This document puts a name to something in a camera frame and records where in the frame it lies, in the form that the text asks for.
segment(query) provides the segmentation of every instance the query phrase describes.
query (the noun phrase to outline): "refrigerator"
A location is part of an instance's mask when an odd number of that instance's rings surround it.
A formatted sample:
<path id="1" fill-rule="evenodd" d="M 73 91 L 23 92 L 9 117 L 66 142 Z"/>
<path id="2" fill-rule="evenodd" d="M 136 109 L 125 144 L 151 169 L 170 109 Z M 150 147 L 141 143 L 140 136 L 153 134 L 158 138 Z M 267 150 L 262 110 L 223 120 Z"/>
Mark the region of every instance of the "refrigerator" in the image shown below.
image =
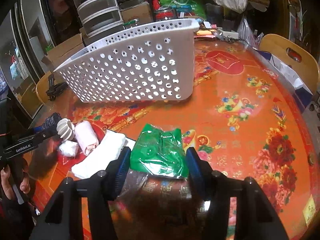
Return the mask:
<path id="1" fill-rule="evenodd" d="M 36 84 L 49 71 L 41 60 L 56 45 L 52 25 L 46 0 L 17 0 L 0 25 L 0 73 L 31 120 L 42 107 Z"/>

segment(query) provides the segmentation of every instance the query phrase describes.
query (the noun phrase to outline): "orange tablecloth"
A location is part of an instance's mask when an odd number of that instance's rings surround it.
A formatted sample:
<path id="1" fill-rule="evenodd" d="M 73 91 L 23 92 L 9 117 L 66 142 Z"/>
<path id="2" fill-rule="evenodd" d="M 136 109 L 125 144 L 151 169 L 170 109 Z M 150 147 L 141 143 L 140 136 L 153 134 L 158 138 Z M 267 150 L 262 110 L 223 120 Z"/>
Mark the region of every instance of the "orange tablecloth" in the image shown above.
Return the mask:
<path id="1" fill-rule="evenodd" d="M 314 148 L 292 96 L 242 44 L 197 41 L 195 56 L 194 91 L 187 100 L 85 104 L 67 90 L 36 122 L 40 125 L 52 112 L 74 123 L 86 119 L 100 139 L 106 129 L 137 139 L 146 123 L 164 130 L 178 127 L 184 133 L 183 147 L 195 147 L 213 169 L 231 178 L 254 177 L 289 237 L 299 239 L 320 208 L 320 173 L 317 163 L 308 162 L 315 159 Z M 34 201 L 40 210 L 61 180 L 73 177 L 71 167 L 84 158 L 57 156 L 58 144 L 51 138 L 25 155 L 37 179 Z M 190 197 L 186 181 L 148 178 L 142 189 L 111 205 L 119 239 L 199 239 L 207 207 Z M 229 238 L 235 208 L 232 199 Z M 83 225 L 89 239 L 85 200 Z"/>

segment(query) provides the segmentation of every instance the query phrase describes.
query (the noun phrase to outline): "wooden chair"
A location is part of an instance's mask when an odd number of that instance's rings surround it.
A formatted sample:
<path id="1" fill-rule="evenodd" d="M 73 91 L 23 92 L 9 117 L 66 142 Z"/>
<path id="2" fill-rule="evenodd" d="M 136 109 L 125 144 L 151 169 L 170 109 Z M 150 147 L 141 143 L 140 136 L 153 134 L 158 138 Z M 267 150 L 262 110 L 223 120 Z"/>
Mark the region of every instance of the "wooden chair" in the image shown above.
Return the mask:
<path id="1" fill-rule="evenodd" d="M 38 108 L 42 105 L 36 95 L 35 89 L 36 88 L 34 84 L 30 85 L 23 93 L 21 98 L 22 106 L 31 116 L 33 116 Z"/>
<path id="2" fill-rule="evenodd" d="M 36 85 L 36 94 L 42 104 L 46 104 L 49 101 L 49 97 L 45 93 L 49 89 L 48 77 L 51 75 L 51 72 L 48 71 Z"/>
<path id="3" fill-rule="evenodd" d="M 297 44 L 277 34 L 265 35 L 259 50 L 268 51 L 289 65 L 314 94 L 320 82 L 318 62 Z"/>

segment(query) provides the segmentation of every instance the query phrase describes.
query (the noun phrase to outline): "pink rolled towel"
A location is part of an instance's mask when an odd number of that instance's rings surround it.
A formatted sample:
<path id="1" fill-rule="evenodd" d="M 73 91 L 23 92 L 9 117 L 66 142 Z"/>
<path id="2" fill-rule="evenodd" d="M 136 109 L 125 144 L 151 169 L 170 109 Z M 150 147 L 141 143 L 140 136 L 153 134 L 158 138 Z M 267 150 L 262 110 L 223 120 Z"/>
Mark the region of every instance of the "pink rolled towel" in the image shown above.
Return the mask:
<path id="1" fill-rule="evenodd" d="M 86 156 L 88 156 L 99 145 L 97 135 L 88 121 L 83 121 L 76 125 L 75 135 L 83 153 Z"/>

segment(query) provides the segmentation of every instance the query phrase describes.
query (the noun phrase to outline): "human hand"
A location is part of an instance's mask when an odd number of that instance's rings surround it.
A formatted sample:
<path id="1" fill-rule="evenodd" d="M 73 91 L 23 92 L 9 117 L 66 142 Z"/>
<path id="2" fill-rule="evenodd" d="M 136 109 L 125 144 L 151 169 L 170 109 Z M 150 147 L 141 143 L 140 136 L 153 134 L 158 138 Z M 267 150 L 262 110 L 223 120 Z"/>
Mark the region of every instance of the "human hand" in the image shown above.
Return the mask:
<path id="1" fill-rule="evenodd" d="M 15 194 L 9 183 L 10 174 L 10 167 L 8 165 L 1 170 L 1 185 L 7 198 L 14 199 Z M 26 172 L 24 172 L 23 175 L 24 178 L 20 184 L 20 190 L 23 191 L 24 194 L 27 194 L 30 192 L 29 176 Z"/>

